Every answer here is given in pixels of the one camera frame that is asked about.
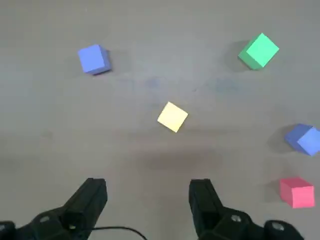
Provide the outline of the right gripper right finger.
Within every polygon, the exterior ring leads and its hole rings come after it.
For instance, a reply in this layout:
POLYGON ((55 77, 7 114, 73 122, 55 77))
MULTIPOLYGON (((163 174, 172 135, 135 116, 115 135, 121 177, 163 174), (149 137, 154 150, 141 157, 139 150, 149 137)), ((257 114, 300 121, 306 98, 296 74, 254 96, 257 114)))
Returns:
POLYGON ((188 200, 199 240, 303 240, 290 223, 268 220, 255 224, 243 211, 222 204, 210 179, 193 179, 188 200))

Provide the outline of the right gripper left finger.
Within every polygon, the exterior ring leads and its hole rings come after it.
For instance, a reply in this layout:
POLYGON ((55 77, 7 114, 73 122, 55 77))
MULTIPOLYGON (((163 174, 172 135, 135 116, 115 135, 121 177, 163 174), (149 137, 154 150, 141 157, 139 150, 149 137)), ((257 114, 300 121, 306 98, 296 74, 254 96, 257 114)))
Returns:
POLYGON ((0 222, 2 240, 87 240, 108 201, 106 181, 88 178, 62 206, 38 214, 17 228, 0 222))

